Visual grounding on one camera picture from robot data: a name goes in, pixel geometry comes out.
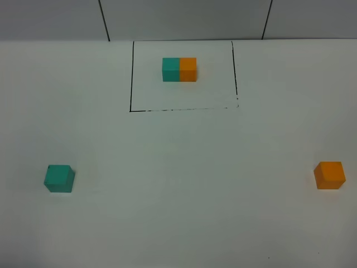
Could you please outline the orange template block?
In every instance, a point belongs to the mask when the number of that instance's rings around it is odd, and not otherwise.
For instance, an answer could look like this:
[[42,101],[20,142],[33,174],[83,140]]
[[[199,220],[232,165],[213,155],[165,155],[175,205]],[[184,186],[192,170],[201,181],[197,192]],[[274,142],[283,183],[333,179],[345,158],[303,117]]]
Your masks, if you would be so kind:
[[180,81],[197,81],[197,60],[196,58],[180,58]]

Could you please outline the green template block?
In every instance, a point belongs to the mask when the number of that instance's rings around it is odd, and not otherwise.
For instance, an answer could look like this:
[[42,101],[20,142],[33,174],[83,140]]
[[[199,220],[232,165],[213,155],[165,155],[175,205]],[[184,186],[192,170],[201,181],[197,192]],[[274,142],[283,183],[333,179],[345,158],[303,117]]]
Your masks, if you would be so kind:
[[162,59],[162,80],[164,82],[180,81],[180,58]]

